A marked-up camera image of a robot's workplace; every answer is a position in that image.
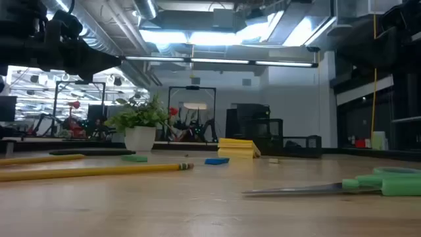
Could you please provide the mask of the black mesh desk organizer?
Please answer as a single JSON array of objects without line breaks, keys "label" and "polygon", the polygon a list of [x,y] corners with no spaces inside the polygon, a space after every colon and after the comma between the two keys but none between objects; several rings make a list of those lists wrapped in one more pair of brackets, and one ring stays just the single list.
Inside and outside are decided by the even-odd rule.
[{"label": "black mesh desk organizer", "polygon": [[244,120],[234,138],[252,140],[262,155],[308,159],[322,156],[320,136],[284,136],[284,124],[280,118]]}]

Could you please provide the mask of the black robot station frame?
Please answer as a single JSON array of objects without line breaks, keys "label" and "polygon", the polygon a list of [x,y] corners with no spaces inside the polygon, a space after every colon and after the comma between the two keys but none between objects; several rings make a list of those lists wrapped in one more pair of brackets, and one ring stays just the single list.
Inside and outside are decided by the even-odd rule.
[{"label": "black robot station frame", "polygon": [[[84,81],[84,80],[77,80],[77,81],[56,81],[56,86],[55,86],[55,97],[54,97],[54,102],[53,102],[53,114],[52,116],[54,118],[56,118],[56,114],[57,114],[57,102],[58,102],[58,96],[59,93],[61,93],[63,90],[66,90],[66,87],[70,84],[75,84],[75,85],[88,85],[88,84],[93,84],[94,87],[97,88],[97,91],[93,91],[94,92],[98,92],[101,98],[101,108],[102,108],[102,115],[99,117],[99,119],[95,120],[95,124],[96,124],[96,129],[95,130],[104,130],[105,129],[105,120],[106,120],[106,111],[105,111],[105,89],[106,89],[106,83],[104,82],[88,82],[88,81]],[[103,89],[100,90],[98,85],[102,85]],[[72,115],[71,115],[71,110],[73,108],[72,105],[69,105],[70,107],[70,114],[69,114],[69,127],[72,126]],[[63,126],[64,125],[64,121],[61,124],[60,128],[55,128],[55,129],[51,129],[51,137],[57,135],[57,138],[59,137],[59,135],[61,134],[61,132],[63,131]]]},{"label": "black robot station frame", "polygon": [[177,142],[216,143],[216,88],[170,86],[168,109],[178,115],[168,120],[167,139]]}]

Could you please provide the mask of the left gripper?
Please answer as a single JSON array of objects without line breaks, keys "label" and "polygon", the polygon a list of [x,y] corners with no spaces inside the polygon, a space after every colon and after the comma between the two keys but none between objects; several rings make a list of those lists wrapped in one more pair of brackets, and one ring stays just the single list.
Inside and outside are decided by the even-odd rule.
[{"label": "left gripper", "polygon": [[95,73],[120,66],[119,57],[90,47],[81,37],[82,23],[70,11],[58,10],[52,19],[39,15],[39,33],[56,69],[92,81]]}]

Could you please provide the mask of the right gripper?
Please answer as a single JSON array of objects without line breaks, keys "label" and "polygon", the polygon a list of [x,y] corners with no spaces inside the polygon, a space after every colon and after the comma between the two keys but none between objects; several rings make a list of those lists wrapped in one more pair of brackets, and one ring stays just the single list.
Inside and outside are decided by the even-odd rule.
[{"label": "right gripper", "polygon": [[[357,66],[408,68],[409,22],[410,4],[396,5],[380,18],[382,33],[376,39],[371,32],[352,33],[342,41],[337,54]],[[352,49],[373,43],[374,50]]]}]

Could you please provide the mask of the yellow sticky note pad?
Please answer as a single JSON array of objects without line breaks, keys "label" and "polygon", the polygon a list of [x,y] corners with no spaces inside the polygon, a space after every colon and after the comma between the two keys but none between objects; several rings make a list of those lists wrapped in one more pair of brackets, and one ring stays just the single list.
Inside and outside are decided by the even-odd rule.
[{"label": "yellow sticky note pad", "polygon": [[261,153],[252,140],[220,138],[218,156],[223,158],[256,159],[261,157]]}]

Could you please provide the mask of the dark background monitor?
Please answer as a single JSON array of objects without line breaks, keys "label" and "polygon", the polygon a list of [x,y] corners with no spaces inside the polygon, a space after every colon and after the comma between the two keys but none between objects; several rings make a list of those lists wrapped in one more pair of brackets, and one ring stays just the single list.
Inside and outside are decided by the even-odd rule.
[{"label": "dark background monitor", "polygon": [[0,96],[0,122],[13,122],[16,114],[17,96]]}]

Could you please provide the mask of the black equipment cabinet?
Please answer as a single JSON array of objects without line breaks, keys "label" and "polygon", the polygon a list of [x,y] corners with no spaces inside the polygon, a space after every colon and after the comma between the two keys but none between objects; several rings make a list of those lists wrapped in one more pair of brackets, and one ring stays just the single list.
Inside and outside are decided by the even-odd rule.
[{"label": "black equipment cabinet", "polygon": [[255,140],[269,137],[270,107],[239,103],[226,111],[226,138]]}]

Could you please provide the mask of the green eraser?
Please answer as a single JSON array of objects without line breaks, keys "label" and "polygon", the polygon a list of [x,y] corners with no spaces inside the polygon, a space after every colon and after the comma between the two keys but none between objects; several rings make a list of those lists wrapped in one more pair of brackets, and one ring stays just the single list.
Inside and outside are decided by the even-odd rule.
[{"label": "green eraser", "polygon": [[148,158],[141,155],[122,155],[121,159],[123,161],[129,161],[129,162],[136,162],[136,163],[142,163],[147,162]]}]

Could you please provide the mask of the yellow pencil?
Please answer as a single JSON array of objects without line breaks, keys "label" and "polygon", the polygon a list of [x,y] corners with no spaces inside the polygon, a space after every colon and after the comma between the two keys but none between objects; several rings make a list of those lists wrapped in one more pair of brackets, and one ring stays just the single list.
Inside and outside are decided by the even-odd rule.
[{"label": "yellow pencil", "polygon": [[82,154],[72,155],[53,155],[48,157],[29,157],[29,158],[13,158],[13,159],[0,159],[0,166],[7,165],[27,165],[33,163],[48,163],[58,161],[73,161],[84,159],[86,156]]},{"label": "yellow pencil", "polygon": [[12,182],[23,180],[41,180],[53,178],[75,178],[83,176],[106,176],[120,174],[139,174],[144,172],[162,171],[186,171],[194,167],[193,163],[140,165],[140,166],[117,166],[117,167],[94,167],[78,169],[47,169],[36,171],[16,171],[0,173],[0,182]]}]

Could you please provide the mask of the long ceiling light bar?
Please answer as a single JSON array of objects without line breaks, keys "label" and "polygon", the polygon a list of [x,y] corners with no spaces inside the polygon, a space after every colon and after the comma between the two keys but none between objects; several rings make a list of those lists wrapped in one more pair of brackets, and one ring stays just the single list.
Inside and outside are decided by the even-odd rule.
[{"label": "long ceiling light bar", "polygon": [[127,61],[149,61],[166,63],[213,63],[230,65],[253,65],[253,66],[282,66],[297,68],[316,68],[318,63],[301,63],[289,61],[253,61],[242,59],[208,59],[208,58],[190,58],[190,57],[146,57],[146,56],[121,56],[121,59]]}]

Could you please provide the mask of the green plant in white pot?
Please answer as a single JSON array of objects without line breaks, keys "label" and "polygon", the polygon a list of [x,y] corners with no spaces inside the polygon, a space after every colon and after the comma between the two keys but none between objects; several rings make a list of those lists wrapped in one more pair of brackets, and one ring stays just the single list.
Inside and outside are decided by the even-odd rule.
[{"label": "green plant in white pot", "polygon": [[105,121],[107,126],[123,133],[126,149],[136,153],[151,151],[157,127],[165,128],[170,119],[170,113],[163,107],[158,94],[145,102],[138,101],[139,98],[139,95],[133,95],[129,99],[117,99],[122,109]]}]

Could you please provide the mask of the green and white box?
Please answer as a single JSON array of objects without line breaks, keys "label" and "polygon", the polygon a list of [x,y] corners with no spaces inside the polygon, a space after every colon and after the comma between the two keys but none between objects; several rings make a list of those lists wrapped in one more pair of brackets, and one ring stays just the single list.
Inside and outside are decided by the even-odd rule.
[{"label": "green and white box", "polygon": [[387,138],[384,131],[373,132],[372,149],[377,149],[377,150],[387,149]]}]

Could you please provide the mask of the green handled scissors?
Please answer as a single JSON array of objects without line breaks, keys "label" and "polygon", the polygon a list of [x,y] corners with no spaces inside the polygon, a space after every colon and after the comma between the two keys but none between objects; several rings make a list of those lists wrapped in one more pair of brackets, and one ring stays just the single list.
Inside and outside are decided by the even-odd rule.
[{"label": "green handled scissors", "polygon": [[421,196],[421,169],[378,167],[371,174],[341,182],[306,187],[247,190],[247,195],[266,194],[360,194],[379,192],[383,196]]}]

